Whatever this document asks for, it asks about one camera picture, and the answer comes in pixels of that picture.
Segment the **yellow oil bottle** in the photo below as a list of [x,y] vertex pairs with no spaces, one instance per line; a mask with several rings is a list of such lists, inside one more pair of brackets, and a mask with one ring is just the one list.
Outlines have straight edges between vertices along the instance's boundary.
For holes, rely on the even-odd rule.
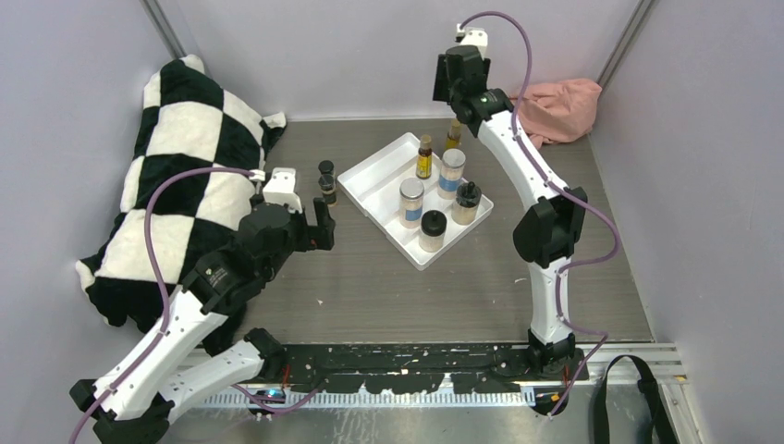
[[432,138],[424,134],[420,138],[418,156],[416,162],[416,177],[418,179],[429,179],[432,175]]
[[462,124],[456,118],[453,118],[447,131],[445,152],[451,149],[456,149],[460,146],[461,133]]

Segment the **black cap jar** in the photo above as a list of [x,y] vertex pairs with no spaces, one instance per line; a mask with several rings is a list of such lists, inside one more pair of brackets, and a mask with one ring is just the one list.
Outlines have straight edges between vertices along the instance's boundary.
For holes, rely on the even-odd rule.
[[462,226],[470,225],[476,218],[482,197],[481,188],[473,181],[460,184],[452,206],[453,221]]
[[447,217],[438,210],[425,212],[421,218],[419,245],[427,253],[436,253],[444,245]]

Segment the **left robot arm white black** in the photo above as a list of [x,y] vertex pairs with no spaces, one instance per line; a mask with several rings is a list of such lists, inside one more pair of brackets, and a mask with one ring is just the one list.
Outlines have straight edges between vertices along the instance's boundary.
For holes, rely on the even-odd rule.
[[169,296],[155,326],[111,371],[70,390],[102,443],[156,443],[197,403],[230,385],[276,381],[288,362],[283,345],[263,328],[188,370],[190,352],[245,308],[276,278],[294,252],[329,251],[336,223],[322,198],[315,225],[286,204],[260,203],[223,247],[199,259]]

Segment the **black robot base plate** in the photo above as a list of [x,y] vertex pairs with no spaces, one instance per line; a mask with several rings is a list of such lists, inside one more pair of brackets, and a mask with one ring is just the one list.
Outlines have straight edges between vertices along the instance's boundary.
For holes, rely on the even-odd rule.
[[333,394],[372,394],[389,390],[396,395],[434,393],[452,387],[460,395],[518,392],[521,384],[542,382],[560,386],[570,376],[585,380],[579,371],[582,350],[558,364],[537,369],[525,344],[513,343],[398,343],[398,344],[287,344],[272,370],[250,380],[307,393],[319,388]]

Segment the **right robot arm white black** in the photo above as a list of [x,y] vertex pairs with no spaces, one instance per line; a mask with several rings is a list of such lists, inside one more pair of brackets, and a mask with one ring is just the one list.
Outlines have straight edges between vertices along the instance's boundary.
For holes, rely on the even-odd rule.
[[474,45],[453,46],[439,55],[433,97],[496,158],[521,198],[524,215],[512,241],[530,272],[533,318],[525,352],[531,373],[551,379],[575,356],[569,325],[567,275],[582,234],[587,195],[569,188],[527,139],[511,101],[487,86],[490,63]]

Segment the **silver lid jar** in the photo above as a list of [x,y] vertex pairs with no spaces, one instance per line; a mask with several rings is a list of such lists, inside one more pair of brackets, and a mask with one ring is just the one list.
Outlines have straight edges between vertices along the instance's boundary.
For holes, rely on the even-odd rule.
[[424,185],[417,178],[404,179],[399,186],[399,222],[402,227],[413,229],[420,226],[423,215]]
[[441,157],[437,193],[440,198],[452,200],[463,176],[466,155],[458,148],[445,150]]

